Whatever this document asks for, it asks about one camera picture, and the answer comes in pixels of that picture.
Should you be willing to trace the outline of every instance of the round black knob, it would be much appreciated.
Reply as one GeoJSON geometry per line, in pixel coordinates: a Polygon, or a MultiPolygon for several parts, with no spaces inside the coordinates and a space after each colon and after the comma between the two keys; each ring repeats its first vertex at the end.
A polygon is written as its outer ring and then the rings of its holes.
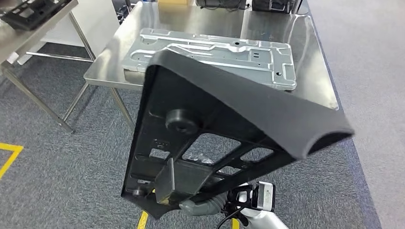
{"type": "Polygon", "coordinates": [[[199,121],[187,110],[171,110],[166,114],[166,128],[171,131],[191,135],[198,131],[199,121]]]}

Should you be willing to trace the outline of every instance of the screw hole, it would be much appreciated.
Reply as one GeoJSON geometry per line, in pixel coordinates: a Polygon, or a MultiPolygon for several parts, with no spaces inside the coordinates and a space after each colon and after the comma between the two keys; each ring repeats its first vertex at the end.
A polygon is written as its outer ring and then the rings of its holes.
{"type": "Polygon", "coordinates": [[[184,126],[177,126],[177,127],[176,127],[176,130],[179,131],[179,132],[181,132],[181,133],[184,133],[184,132],[187,130],[187,128],[184,127],[184,126]]]}

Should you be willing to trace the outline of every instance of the rectangular hole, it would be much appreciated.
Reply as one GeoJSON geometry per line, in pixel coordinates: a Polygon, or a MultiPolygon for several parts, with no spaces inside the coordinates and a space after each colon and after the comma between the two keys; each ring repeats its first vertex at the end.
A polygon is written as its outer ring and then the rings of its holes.
{"type": "Polygon", "coordinates": [[[238,169],[238,168],[235,168],[232,166],[225,166],[225,167],[221,168],[218,172],[228,174],[228,175],[233,175],[239,171],[240,171],[240,169],[238,169]]]}
{"type": "Polygon", "coordinates": [[[202,134],[184,152],[184,160],[213,164],[238,147],[240,142],[214,134],[202,134]]]}
{"type": "Polygon", "coordinates": [[[20,12],[20,16],[23,17],[23,18],[28,18],[28,17],[30,17],[33,13],[34,13],[33,10],[31,10],[30,8],[27,8],[27,9],[24,10],[23,12],[20,12]]]}
{"type": "Polygon", "coordinates": [[[140,184],[149,184],[150,183],[150,181],[148,181],[148,180],[138,180],[138,183],[140,183],[140,184]]]}
{"type": "Polygon", "coordinates": [[[150,151],[149,157],[156,157],[156,158],[166,160],[166,158],[169,155],[170,155],[170,152],[152,148],[152,150],[150,151]]]}
{"type": "Polygon", "coordinates": [[[273,150],[266,148],[254,148],[241,157],[243,161],[259,162],[263,158],[268,157],[273,153],[273,150]]]}

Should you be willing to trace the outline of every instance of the metal plate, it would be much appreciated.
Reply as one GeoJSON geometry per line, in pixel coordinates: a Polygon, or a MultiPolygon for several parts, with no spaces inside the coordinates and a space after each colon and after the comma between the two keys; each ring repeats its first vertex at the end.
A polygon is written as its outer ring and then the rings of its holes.
{"type": "Polygon", "coordinates": [[[122,66],[144,73],[153,54],[166,49],[279,90],[297,87],[291,47],[286,43],[145,28],[122,66]]]}

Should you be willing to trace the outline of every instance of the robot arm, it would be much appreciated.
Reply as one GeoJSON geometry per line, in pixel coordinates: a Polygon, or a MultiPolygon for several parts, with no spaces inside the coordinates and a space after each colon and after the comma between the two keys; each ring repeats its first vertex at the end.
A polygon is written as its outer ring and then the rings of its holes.
{"type": "Polygon", "coordinates": [[[183,201],[179,207],[187,214],[193,216],[214,215],[221,211],[226,216],[238,219],[247,229],[288,229],[288,227],[273,212],[274,209],[274,186],[267,182],[259,181],[254,190],[239,191],[244,188],[249,189],[247,183],[242,184],[235,191],[222,193],[209,200],[194,203],[191,200],[183,201]]]}

